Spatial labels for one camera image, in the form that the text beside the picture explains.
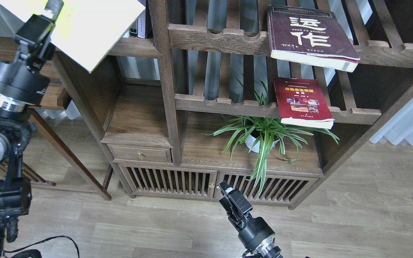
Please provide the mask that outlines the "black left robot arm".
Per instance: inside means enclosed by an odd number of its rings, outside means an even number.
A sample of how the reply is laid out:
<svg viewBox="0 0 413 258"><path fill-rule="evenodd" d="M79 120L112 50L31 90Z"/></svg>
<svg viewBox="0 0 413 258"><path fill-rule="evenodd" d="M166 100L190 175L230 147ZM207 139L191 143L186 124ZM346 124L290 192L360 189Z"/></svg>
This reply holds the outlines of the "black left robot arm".
<svg viewBox="0 0 413 258"><path fill-rule="evenodd" d="M51 81L41 69L56 51L51 35L63 5L49 0L40 14L32 14L14 36L14 59L0 61L0 165L6 164L0 178L0 258L4 244L18 237L19 217L29 213L32 188L22 175L23 153L35 129L29 108L41 104Z"/></svg>

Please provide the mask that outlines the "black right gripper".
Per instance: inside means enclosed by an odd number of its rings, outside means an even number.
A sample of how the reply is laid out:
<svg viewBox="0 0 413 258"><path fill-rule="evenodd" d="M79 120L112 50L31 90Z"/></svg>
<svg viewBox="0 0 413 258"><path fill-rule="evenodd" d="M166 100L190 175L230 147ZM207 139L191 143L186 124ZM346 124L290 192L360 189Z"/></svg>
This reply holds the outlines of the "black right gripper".
<svg viewBox="0 0 413 258"><path fill-rule="evenodd" d="M276 253L275 232L262 217L251 216L252 206L243 194L226 181L219 183L218 189L224 195L220 203L227 212L228 220L238 231L245 253Z"/></svg>

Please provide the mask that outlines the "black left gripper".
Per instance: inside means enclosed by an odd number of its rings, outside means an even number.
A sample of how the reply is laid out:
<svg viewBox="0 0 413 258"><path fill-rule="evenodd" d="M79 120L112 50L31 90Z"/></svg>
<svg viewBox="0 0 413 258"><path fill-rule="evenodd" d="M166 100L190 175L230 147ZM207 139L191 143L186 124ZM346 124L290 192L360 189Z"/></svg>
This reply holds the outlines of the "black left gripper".
<svg viewBox="0 0 413 258"><path fill-rule="evenodd" d="M44 15L31 15L16 32L14 40L19 47L13 62L0 61L0 95L40 105L50 83L50 78L40 71L53 57L55 47L50 34L63 5L62 0L48 0Z"/></svg>

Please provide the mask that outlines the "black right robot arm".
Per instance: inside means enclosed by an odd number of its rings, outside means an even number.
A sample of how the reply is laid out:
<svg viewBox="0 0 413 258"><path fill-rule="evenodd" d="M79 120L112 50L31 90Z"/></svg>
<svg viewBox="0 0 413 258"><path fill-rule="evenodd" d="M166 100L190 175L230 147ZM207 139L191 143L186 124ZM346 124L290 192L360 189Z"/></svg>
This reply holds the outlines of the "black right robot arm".
<svg viewBox="0 0 413 258"><path fill-rule="evenodd" d="M251 258L281 258L281 249L274 244L275 232L262 217L252 217L252 206L243 194L234 190L226 181L221 182L219 188L224 194L220 204L246 248L242 257L246 258L251 253Z"/></svg>

